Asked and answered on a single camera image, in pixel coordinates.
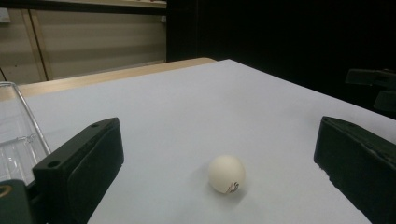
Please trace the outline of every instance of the table surface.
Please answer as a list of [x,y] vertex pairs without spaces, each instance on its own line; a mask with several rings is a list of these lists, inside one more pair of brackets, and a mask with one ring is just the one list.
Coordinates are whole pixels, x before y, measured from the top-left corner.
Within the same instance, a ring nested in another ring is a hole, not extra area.
[[[98,120],[120,119],[125,163],[90,223],[370,223],[313,161],[320,120],[396,143],[395,120],[231,60],[21,89],[52,149]],[[208,184],[207,165],[223,154],[247,170],[234,194]]]

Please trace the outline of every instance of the beige wall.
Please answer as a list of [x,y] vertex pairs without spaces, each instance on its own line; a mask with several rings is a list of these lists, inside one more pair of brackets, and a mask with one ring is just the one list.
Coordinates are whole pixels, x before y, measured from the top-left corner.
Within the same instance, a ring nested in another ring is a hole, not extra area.
[[[165,60],[166,27],[161,16],[31,12],[49,79]],[[40,81],[43,62],[35,61],[34,43],[29,42],[21,11],[10,9],[9,13],[11,23],[0,25],[0,67],[10,81]]]
[[21,10],[8,11],[11,23],[0,23],[0,67],[8,81],[40,81]]

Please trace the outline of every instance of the dark background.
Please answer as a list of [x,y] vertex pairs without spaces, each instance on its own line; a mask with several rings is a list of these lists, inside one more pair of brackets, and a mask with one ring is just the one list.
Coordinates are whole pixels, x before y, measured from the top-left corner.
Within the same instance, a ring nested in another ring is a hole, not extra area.
[[167,61],[232,59],[373,108],[373,86],[346,84],[351,68],[396,69],[396,1],[168,0]]

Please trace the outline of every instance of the logo on ball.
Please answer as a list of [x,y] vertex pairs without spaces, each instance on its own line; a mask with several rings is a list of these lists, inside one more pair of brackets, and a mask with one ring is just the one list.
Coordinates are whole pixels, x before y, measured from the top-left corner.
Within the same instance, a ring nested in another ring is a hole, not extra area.
[[239,187],[238,182],[234,182],[231,184],[230,187],[228,187],[227,192],[225,192],[225,193],[234,193],[238,190],[238,187]]

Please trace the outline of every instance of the white ball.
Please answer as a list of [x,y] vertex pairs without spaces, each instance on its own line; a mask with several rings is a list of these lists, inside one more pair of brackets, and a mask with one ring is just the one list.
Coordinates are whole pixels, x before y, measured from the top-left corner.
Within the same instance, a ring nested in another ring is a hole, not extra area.
[[219,156],[210,162],[209,183],[218,192],[233,193],[245,183],[245,167],[235,156]]

